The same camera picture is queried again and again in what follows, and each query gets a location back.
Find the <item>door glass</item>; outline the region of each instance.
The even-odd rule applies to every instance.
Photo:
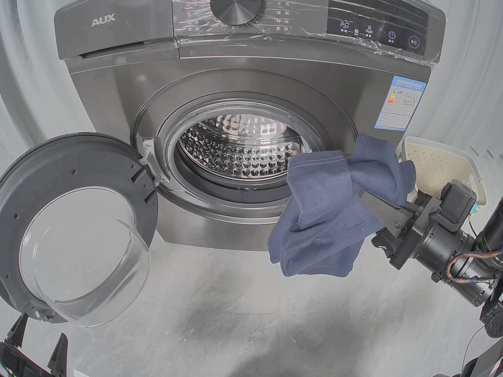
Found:
[[[87,187],[47,204],[23,238],[25,284],[66,320],[106,323],[135,300],[150,267],[133,211],[116,192]]]

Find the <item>gray floor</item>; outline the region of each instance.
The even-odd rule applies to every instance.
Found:
[[[492,158],[477,162],[494,192],[474,219],[478,229],[503,184]],[[121,316],[91,329],[30,320],[25,352],[46,365],[64,332],[69,369],[90,377],[431,377],[460,371],[480,327],[479,309],[434,284],[417,262],[397,271],[370,241],[345,279],[285,278],[265,252],[179,246],[159,236],[151,254],[147,285]],[[18,315],[3,302],[0,314],[7,332]],[[482,330],[467,358],[491,342]]]

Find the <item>washing machine door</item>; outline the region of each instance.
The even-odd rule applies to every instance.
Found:
[[[96,134],[54,138],[0,179],[0,296],[49,322],[110,321],[150,267],[157,193],[142,156]]]

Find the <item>white tray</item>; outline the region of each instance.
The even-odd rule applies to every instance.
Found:
[[[419,190],[440,199],[444,185],[457,179],[477,193],[477,204],[486,205],[484,185],[473,158],[466,152],[419,137],[406,137],[403,160],[412,160]]]

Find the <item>blue energy label sticker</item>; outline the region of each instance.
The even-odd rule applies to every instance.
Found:
[[[375,128],[405,131],[423,96],[424,88],[426,88],[426,82],[393,77]]]

